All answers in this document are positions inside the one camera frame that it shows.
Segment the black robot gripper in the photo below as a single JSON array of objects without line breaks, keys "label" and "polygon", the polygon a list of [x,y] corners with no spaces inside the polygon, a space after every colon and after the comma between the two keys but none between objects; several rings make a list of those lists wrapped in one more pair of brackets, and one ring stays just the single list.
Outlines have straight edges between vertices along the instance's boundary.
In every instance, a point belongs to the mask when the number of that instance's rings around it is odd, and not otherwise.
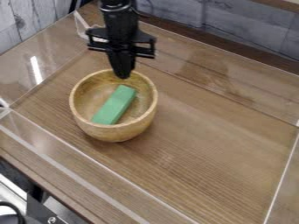
[{"label": "black robot gripper", "polygon": [[105,52],[115,75],[128,79],[136,57],[155,57],[156,37],[139,28],[136,0],[99,0],[104,26],[88,28],[88,48]]}]

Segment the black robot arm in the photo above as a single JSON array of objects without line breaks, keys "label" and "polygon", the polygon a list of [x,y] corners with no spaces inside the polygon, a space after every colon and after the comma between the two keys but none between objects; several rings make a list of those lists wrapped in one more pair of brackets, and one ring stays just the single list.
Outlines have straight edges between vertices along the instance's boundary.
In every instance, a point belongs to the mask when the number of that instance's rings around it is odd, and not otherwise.
[{"label": "black robot arm", "polygon": [[156,37],[139,29],[136,0],[99,0],[104,27],[88,28],[88,49],[107,54],[119,79],[128,79],[136,57],[155,58]]}]

